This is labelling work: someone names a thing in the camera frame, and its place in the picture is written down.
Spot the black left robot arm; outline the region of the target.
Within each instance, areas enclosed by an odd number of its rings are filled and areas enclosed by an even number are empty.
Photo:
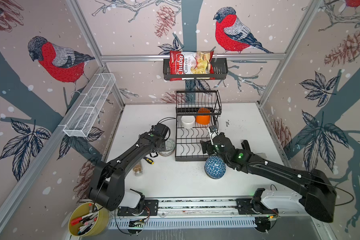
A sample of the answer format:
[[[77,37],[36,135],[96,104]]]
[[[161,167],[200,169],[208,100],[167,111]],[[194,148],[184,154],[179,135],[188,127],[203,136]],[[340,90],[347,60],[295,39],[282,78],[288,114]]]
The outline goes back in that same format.
[[[93,171],[88,198],[109,211],[118,208],[125,197],[127,174],[146,155],[163,150],[169,132],[166,125],[157,123],[149,132],[139,135],[134,145],[119,157],[108,163],[99,162]]]

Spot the orange plastic bowl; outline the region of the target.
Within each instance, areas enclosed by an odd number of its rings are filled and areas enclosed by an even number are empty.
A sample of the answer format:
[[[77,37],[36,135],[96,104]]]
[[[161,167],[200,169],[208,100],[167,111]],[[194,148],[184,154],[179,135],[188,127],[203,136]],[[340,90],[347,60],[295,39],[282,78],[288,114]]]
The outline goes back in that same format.
[[[211,121],[211,111],[208,108],[200,108],[198,110],[198,114],[203,115],[197,115],[196,116],[196,123],[200,125],[208,125]]]

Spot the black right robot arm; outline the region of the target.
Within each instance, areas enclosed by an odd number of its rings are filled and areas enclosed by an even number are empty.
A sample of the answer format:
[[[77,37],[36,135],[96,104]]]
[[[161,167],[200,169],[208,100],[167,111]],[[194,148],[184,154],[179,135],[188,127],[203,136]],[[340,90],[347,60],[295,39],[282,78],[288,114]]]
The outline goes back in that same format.
[[[251,151],[247,140],[237,149],[224,133],[200,143],[204,154],[222,158],[228,167],[264,177],[297,192],[302,196],[299,203],[311,217],[325,223],[334,221],[337,192],[324,172],[296,170],[266,160]]]

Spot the grey green patterned bowl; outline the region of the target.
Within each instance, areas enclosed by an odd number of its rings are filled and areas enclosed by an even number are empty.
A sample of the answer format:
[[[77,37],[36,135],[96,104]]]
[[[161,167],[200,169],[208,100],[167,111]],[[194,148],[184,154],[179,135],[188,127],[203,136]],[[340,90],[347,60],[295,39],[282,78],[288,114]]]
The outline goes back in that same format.
[[[165,142],[165,149],[159,152],[159,155],[164,157],[170,156],[175,151],[175,148],[176,148],[175,141],[172,139],[168,139]]]

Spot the white ceramic bowl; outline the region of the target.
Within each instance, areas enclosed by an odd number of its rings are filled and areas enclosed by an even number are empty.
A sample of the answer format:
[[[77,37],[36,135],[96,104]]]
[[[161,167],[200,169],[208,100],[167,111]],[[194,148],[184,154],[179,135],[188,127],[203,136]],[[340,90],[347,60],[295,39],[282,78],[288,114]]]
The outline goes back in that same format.
[[[181,116],[181,126],[185,129],[191,129],[196,126],[196,118],[194,116]]]

